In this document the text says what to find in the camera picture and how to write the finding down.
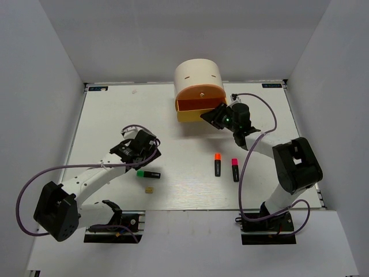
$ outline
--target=gray wall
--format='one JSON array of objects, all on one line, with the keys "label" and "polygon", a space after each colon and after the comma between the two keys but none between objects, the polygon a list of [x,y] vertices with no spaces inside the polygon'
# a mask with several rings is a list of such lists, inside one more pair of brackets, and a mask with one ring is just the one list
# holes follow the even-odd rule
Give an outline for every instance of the gray wall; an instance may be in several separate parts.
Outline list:
[{"label": "gray wall", "polygon": [[[0,10],[0,214],[2,276],[23,276],[33,238],[15,219],[23,184],[64,161],[83,84],[37,0],[3,0]],[[21,215],[35,231],[40,178],[25,194]]]},{"label": "gray wall", "polygon": [[302,135],[321,163],[360,276],[369,276],[369,2],[333,0],[289,81]]},{"label": "gray wall", "polygon": [[86,83],[172,81],[209,58],[223,80],[288,78],[330,0],[40,0]]}]

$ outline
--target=red marker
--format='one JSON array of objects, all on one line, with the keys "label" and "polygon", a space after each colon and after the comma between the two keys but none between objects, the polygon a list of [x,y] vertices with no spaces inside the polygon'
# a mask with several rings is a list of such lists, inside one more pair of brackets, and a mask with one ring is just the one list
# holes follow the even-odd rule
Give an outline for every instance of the red marker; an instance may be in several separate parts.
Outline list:
[{"label": "red marker", "polygon": [[214,170],[215,170],[216,177],[220,177],[220,160],[221,160],[221,155],[219,153],[216,153],[215,158],[214,158]]},{"label": "red marker", "polygon": [[238,173],[238,160],[237,159],[232,159],[232,174],[233,174],[233,181],[239,182],[240,174]]}]

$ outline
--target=robotic arm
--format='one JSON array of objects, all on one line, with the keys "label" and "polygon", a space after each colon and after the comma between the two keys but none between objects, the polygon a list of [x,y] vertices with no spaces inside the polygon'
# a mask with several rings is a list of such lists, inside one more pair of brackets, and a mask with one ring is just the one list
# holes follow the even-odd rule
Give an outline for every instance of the robotic arm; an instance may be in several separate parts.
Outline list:
[{"label": "robotic arm", "polygon": [[40,223],[57,241],[69,238],[76,229],[93,224],[119,224],[122,212],[115,203],[104,200],[98,205],[83,205],[94,192],[130,169],[138,170],[158,158],[158,139],[148,130],[137,128],[122,131],[124,140],[100,160],[101,166],[91,165],[82,174],[43,187],[35,221]]},{"label": "robotic arm", "polygon": [[[221,103],[214,110],[202,114],[201,118],[217,129],[230,130],[236,144],[248,150],[261,132],[251,126],[248,106],[241,103],[237,95],[232,95],[232,100],[229,106]],[[276,190],[262,203],[260,218],[291,206],[305,190],[323,177],[319,163],[303,137],[284,140],[269,134],[259,141],[254,150],[274,159],[279,180]],[[273,218],[265,221],[271,223]],[[272,224],[268,222],[263,226],[271,229]]]}]

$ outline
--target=marker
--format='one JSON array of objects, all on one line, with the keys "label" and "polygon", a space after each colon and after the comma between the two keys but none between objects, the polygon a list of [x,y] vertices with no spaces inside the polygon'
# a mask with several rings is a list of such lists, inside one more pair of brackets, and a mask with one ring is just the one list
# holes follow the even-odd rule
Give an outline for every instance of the marker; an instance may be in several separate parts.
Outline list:
[{"label": "marker", "polygon": [[137,170],[136,175],[139,177],[155,178],[155,179],[160,179],[160,176],[161,176],[159,172],[151,172],[151,171],[144,171],[144,170]]},{"label": "marker", "polygon": [[237,159],[232,159],[232,174],[233,174],[233,181],[239,182],[240,174],[238,173],[238,160]]},{"label": "marker", "polygon": [[221,160],[220,153],[216,153],[215,159],[214,159],[214,170],[215,170],[216,177],[220,177],[220,160]]}]

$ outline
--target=green marker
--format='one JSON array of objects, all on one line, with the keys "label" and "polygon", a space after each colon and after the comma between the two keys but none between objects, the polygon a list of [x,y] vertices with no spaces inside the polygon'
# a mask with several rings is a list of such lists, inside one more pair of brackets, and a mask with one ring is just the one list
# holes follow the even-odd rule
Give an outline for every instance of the green marker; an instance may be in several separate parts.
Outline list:
[{"label": "green marker", "polygon": [[161,176],[159,172],[151,172],[151,171],[144,171],[144,170],[137,170],[136,175],[139,177],[154,178],[154,179],[160,179],[160,176]]}]

